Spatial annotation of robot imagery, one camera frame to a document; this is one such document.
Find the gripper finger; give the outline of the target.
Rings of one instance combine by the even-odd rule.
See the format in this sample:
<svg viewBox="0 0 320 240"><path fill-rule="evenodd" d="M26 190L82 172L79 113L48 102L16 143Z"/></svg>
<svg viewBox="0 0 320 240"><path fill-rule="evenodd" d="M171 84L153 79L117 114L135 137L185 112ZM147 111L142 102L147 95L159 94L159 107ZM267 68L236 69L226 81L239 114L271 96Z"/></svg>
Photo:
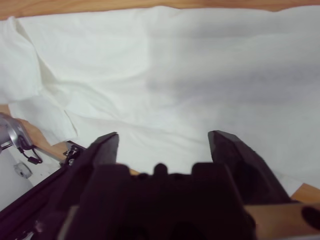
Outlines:
<svg viewBox="0 0 320 240"><path fill-rule="evenodd" d="M292 200L267 163L236 135L208 132L211 158L225 164L244 204L288 204Z"/></svg>
<svg viewBox="0 0 320 240"><path fill-rule="evenodd" d="M118 133L112 132L98 137L87 148L68 142L68 170L63 176L63 187L58 194L58 210L67 210L79 203L96 168L116 163L119 141Z"/></svg>

